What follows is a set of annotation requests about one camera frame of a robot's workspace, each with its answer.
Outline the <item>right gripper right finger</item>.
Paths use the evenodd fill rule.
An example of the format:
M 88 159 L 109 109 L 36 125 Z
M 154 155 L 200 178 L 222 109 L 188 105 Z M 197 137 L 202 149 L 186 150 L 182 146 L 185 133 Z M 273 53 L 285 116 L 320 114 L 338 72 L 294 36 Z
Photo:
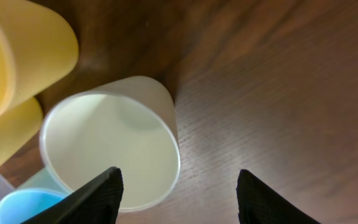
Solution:
M 241 224 L 319 224 L 249 170 L 240 170 L 236 193 Z

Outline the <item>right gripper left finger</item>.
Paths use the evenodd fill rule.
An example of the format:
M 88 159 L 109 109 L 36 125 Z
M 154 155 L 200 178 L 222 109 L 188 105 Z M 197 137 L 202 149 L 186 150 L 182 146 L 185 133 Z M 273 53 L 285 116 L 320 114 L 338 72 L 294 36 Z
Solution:
M 121 170 L 110 167 L 25 224 L 115 224 L 124 192 Z

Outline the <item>cream cup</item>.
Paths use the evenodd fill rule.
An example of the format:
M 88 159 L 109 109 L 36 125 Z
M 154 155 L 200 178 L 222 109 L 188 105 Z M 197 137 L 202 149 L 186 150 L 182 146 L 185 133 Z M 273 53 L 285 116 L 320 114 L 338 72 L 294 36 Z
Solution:
M 57 103 L 39 132 L 52 179 L 72 193 L 109 167 L 122 172 L 121 212 L 163 201 L 180 176 L 175 107 L 157 80 L 134 76 Z

